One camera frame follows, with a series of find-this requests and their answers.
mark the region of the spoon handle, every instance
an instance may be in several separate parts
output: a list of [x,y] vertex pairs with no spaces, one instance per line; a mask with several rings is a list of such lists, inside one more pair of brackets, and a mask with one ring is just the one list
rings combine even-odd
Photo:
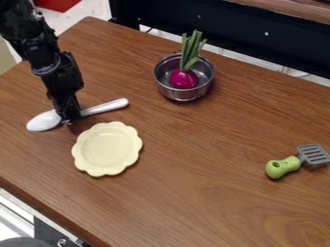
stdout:
[[108,112],[113,111],[117,109],[124,108],[128,105],[128,99],[127,98],[120,98],[116,99],[104,104],[100,104],[94,107],[90,107],[84,110],[81,110],[81,117],[87,117],[94,114],[102,113],[102,112]]

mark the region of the metal bowl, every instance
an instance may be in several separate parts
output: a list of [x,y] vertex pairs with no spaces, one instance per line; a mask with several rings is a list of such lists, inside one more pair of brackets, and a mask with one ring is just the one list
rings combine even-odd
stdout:
[[192,70],[199,78],[199,83],[191,89],[177,89],[170,84],[171,73],[179,68],[181,54],[171,55],[161,60],[154,68],[154,78],[156,79],[158,89],[165,97],[177,101],[191,101],[204,96],[214,77],[214,66],[206,58],[200,56]]

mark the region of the scalloped plate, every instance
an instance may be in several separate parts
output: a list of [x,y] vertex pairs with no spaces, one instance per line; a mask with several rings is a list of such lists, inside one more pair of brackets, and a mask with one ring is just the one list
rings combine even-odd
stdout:
[[135,128],[120,122],[98,123],[79,135],[71,152],[78,170],[92,177],[114,176],[138,160],[142,146]]

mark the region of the white spoon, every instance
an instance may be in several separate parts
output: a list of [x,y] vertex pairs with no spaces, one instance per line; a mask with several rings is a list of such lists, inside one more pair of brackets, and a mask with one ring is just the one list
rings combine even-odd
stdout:
[[[100,104],[91,108],[87,108],[82,110],[81,117],[87,117],[94,114],[102,113],[102,112],[108,112],[117,110],[123,107],[126,107],[128,105],[128,99],[126,98],[120,98],[117,100],[113,100],[104,104]],[[46,111],[44,113],[41,113],[37,115],[35,118],[30,120],[29,123],[26,124],[26,128],[29,131],[46,131],[48,129],[51,129],[53,127],[56,127],[60,122],[62,121],[62,118],[56,113],[56,111],[50,110]]]

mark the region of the toy spatula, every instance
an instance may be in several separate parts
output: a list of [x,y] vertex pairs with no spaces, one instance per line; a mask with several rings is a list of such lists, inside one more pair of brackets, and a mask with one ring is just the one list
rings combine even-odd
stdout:
[[266,164],[265,171],[271,178],[281,176],[298,170],[302,162],[310,165],[320,165],[330,162],[329,154],[319,144],[309,144],[298,147],[299,156],[290,156],[283,160],[270,160]]

